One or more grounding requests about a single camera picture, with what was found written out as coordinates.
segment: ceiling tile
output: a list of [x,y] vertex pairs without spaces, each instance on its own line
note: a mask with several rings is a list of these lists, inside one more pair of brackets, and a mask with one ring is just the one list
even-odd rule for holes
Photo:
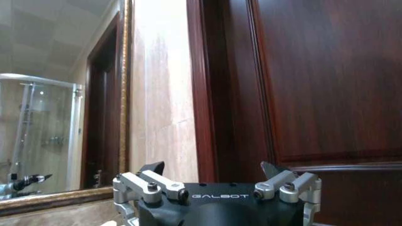
[[56,21],[64,4],[65,0],[12,0],[13,8],[51,21]]
[[0,54],[11,53],[11,27],[0,24]]
[[79,46],[55,40],[48,62],[60,66],[72,67],[80,52],[81,48]]
[[67,0],[72,6],[91,12],[96,16],[101,16],[111,0]]
[[53,39],[55,23],[25,13],[13,11],[15,42],[33,48],[48,49]]
[[69,67],[47,64],[43,76],[49,79],[69,82],[69,78],[71,78]]
[[67,4],[60,13],[55,39],[76,46],[85,46],[99,24],[100,17]]
[[15,44],[12,59],[19,62],[44,63],[47,52],[29,46]]
[[11,26],[11,0],[0,0],[0,24]]
[[13,60],[12,73],[43,77],[44,64]]
[[11,56],[0,54],[0,73],[11,73]]

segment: screw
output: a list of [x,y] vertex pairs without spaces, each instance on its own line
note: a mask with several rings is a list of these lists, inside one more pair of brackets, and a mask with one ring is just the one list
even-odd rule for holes
[[295,190],[295,185],[291,182],[286,182],[283,187],[288,190],[288,191],[294,191]]
[[155,184],[155,182],[149,182],[148,183],[148,191],[153,192],[158,190],[158,185]]
[[188,199],[188,191],[186,189],[179,190],[178,198],[179,198],[179,202],[180,203],[184,203],[187,201],[187,199]]
[[263,194],[262,194],[262,192],[260,191],[254,191],[252,192],[252,196],[254,196],[254,198],[256,199],[256,200],[262,200],[263,199]]

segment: door panel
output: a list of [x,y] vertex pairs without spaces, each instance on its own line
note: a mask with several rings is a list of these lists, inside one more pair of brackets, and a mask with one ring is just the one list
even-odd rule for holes
[[323,183],[315,222],[339,226],[401,225],[401,171],[362,169],[307,169]]
[[401,159],[401,1],[258,3],[279,161]]
[[119,172],[120,87],[115,15],[88,56],[81,188],[112,185]]

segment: wall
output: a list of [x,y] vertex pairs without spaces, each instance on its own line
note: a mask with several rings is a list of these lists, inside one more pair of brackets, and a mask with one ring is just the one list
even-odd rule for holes
[[12,217],[3,217],[0,218],[0,226],[99,226],[109,220],[116,221],[119,223],[117,225],[123,225],[121,217],[115,210],[112,200],[60,207]]
[[136,0],[132,22],[131,171],[198,181],[186,0]]

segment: silver metal clamp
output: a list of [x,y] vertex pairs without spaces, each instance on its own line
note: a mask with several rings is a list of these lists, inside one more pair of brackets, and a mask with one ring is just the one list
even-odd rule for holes
[[113,178],[115,208],[123,216],[124,225],[139,226],[139,219],[129,201],[143,199],[145,203],[159,203],[162,192],[167,198],[178,201],[186,201],[188,198],[184,184],[168,180],[153,171],[145,170],[137,174],[128,172]]
[[304,173],[299,176],[290,186],[280,186],[279,198],[282,201],[295,203],[303,200],[303,225],[310,226],[314,222],[314,214],[320,211],[320,185],[322,181],[318,175]]
[[283,170],[271,179],[255,184],[254,197],[259,200],[272,199],[279,187],[284,183],[294,181],[295,178],[295,174],[291,171]]

